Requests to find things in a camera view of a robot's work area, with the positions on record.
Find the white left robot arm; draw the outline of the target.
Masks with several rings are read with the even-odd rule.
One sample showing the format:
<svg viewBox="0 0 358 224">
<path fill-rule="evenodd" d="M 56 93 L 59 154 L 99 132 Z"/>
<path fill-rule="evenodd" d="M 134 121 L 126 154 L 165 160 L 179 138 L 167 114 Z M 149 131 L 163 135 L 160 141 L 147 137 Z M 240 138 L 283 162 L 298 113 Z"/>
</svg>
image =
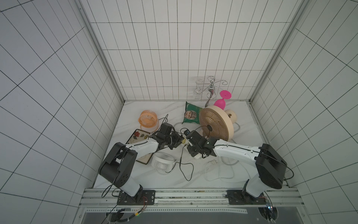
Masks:
<svg viewBox="0 0 358 224">
<path fill-rule="evenodd" d="M 143 187 L 131 178 L 136 160 L 166 147 L 173 150 L 183 140 L 183 135 L 176 132 L 173 125 L 164 123 L 147 140 L 133 144 L 115 143 L 101 163 L 98 173 L 127 196 L 141 198 Z"/>
</svg>

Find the aluminium mounting rail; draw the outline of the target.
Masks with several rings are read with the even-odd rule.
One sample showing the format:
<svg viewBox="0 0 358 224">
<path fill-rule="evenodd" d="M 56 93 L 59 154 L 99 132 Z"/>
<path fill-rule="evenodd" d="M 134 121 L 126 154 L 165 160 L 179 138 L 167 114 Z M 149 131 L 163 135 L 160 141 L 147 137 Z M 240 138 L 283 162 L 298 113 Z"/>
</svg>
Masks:
<svg viewBox="0 0 358 224">
<path fill-rule="evenodd" d="M 119 196 L 119 190 L 103 195 L 103 189 L 86 189 L 80 201 L 76 221 L 83 220 L 88 212 L 111 213 L 119 209 L 135 213 L 145 212 L 247 212 L 248 208 L 275 209 L 293 207 L 301 217 L 307 210 L 296 188 L 284 186 L 269 189 L 252 202 L 239 200 L 239 189 L 148 189 L 144 191 L 145 202 L 131 203 L 127 197 Z"/>
</svg>

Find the chrome hook stand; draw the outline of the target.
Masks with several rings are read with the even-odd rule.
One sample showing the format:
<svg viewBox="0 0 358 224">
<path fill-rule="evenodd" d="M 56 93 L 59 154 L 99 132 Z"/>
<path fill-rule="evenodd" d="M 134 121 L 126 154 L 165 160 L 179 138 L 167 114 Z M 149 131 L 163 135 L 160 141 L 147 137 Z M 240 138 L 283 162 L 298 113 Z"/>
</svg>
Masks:
<svg viewBox="0 0 358 224">
<path fill-rule="evenodd" d="M 194 90 L 195 100 L 199 100 L 199 96 L 202 96 L 206 92 L 208 93 L 207 94 L 208 100 L 206 101 L 204 107 L 208 107 L 210 100 L 216 97 L 216 93 L 215 93 L 216 89 L 224 90 L 222 86 L 228 85 L 228 82 L 226 80 L 220 79 L 216 81 L 214 76 L 207 77 L 207 80 L 208 82 L 206 82 L 204 77 L 198 77 L 195 81 L 196 83 L 196 88 Z"/>
</svg>

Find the white small desk fan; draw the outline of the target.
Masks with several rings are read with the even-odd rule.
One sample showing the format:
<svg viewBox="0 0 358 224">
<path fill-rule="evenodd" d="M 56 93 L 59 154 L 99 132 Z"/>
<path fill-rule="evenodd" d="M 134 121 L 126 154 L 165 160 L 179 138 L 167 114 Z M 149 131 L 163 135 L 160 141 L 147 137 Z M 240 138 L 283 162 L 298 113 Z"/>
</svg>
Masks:
<svg viewBox="0 0 358 224">
<path fill-rule="evenodd" d="M 171 173 L 175 165 L 175 158 L 166 153 L 156 152 L 153 154 L 151 166 L 160 175 Z"/>
</svg>

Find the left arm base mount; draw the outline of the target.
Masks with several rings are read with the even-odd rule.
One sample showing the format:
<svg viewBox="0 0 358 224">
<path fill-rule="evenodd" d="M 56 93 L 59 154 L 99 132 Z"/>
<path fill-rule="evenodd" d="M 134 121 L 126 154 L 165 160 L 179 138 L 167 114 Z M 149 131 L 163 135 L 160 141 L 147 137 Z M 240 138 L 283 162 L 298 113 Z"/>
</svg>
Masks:
<svg viewBox="0 0 358 224">
<path fill-rule="evenodd" d="M 154 205 L 155 198 L 155 190 L 143 190 L 143 187 L 140 186 L 139 191 L 133 197 L 120 190 L 117 205 Z"/>
</svg>

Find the floral square plate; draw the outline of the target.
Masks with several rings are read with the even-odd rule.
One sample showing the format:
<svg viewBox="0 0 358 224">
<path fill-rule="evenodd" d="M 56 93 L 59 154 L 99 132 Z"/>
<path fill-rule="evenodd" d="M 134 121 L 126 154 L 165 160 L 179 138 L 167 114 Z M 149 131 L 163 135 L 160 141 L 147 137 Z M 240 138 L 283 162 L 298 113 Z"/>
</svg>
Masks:
<svg viewBox="0 0 358 224">
<path fill-rule="evenodd" d="M 128 139 L 128 141 L 126 142 L 126 144 L 134 144 L 140 141 L 144 141 L 144 140 L 148 140 L 149 136 L 151 135 L 151 133 L 143 131 L 141 129 L 136 129 L 131 137 Z M 137 159 L 137 162 L 142 163 L 144 165 L 147 165 L 150 161 L 150 159 L 152 158 L 153 153 L 147 154 L 141 158 Z"/>
</svg>

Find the large beige desk fan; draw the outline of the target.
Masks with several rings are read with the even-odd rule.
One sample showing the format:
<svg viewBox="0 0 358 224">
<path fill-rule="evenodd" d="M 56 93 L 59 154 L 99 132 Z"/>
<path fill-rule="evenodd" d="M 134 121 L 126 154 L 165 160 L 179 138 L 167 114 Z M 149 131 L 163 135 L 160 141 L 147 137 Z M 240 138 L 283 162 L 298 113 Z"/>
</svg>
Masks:
<svg viewBox="0 0 358 224">
<path fill-rule="evenodd" d="M 210 105 L 200 111 L 199 122 L 202 126 L 202 133 L 207 137 L 229 141 L 234 136 L 234 123 L 237 122 L 237 115 L 232 110 L 224 111 L 215 105 Z"/>
</svg>

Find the pink plastic goblet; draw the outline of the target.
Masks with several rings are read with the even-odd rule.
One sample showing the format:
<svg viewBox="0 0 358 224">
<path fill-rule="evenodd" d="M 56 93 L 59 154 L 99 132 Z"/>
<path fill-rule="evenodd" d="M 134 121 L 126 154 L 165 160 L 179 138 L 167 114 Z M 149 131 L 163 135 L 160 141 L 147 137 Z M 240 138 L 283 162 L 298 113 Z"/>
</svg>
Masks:
<svg viewBox="0 0 358 224">
<path fill-rule="evenodd" d="M 225 107 L 226 107 L 226 102 L 225 100 L 228 100 L 228 99 L 231 99 L 232 98 L 232 94 L 227 91 L 227 90 L 222 90 L 220 92 L 220 96 L 221 96 L 221 99 L 215 101 L 214 105 L 219 107 L 220 109 L 222 110 L 225 110 Z"/>
</svg>

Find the white power strip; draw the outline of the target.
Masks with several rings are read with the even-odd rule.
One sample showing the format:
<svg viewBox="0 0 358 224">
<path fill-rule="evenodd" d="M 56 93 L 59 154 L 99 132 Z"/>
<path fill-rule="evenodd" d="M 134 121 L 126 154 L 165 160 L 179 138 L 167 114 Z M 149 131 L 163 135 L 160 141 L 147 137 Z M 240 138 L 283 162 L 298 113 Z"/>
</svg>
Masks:
<svg viewBox="0 0 358 224">
<path fill-rule="evenodd" d="M 203 148 L 202 146 L 200 145 L 199 142 L 192 142 L 192 141 L 188 141 L 188 146 L 187 146 L 187 151 L 188 153 L 193 157 L 193 158 L 196 158 L 196 159 L 199 159 L 202 157 L 202 152 L 203 152 Z"/>
</svg>

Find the green snack bag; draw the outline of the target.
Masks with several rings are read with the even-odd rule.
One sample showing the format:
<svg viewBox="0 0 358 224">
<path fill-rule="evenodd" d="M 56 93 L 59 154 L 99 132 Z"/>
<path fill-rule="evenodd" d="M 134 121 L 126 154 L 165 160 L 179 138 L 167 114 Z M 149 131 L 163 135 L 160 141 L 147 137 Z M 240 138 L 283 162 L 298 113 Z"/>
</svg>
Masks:
<svg viewBox="0 0 358 224">
<path fill-rule="evenodd" d="M 199 114 L 202 108 L 186 102 L 183 123 L 199 124 Z"/>
</svg>

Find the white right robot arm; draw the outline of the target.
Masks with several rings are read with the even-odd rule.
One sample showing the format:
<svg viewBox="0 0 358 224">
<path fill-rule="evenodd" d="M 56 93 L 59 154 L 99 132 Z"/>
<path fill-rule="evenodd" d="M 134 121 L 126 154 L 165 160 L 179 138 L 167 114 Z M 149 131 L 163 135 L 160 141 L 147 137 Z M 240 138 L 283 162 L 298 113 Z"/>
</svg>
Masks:
<svg viewBox="0 0 358 224">
<path fill-rule="evenodd" d="M 259 197 L 270 188 L 282 188 L 287 163 L 271 145 L 247 147 L 215 137 L 205 138 L 197 131 L 189 130 L 185 130 L 184 135 L 189 142 L 188 149 L 201 154 L 202 158 L 210 155 L 226 157 L 255 167 L 255 175 L 248 179 L 244 185 L 243 191 L 246 194 Z"/>
</svg>

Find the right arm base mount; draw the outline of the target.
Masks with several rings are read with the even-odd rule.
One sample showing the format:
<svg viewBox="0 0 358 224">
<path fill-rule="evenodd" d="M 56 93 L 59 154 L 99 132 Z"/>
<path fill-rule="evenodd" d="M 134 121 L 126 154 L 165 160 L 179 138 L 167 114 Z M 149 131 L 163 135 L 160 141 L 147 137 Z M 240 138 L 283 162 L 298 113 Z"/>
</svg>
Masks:
<svg viewBox="0 0 358 224">
<path fill-rule="evenodd" d="M 229 189 L 225 194 L 230 205 L 266 205 L 263 195 L 253 197 L 245 189 Z"/>
</svg>

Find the orange small desk fan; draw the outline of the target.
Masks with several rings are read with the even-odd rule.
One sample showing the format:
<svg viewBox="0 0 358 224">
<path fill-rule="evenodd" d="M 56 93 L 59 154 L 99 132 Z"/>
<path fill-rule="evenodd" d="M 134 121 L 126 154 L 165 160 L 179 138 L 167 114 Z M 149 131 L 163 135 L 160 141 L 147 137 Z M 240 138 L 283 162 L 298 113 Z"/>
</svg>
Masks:
<svg viewBox="0 0 358 224">
<path fill-rule="evenodd" d="M 140 129 L 149 133 L 157 131 L 159 127 L 157 114 L 152 110 L 144 110 L 140 114 L 138 122 Z"/>
</svg>

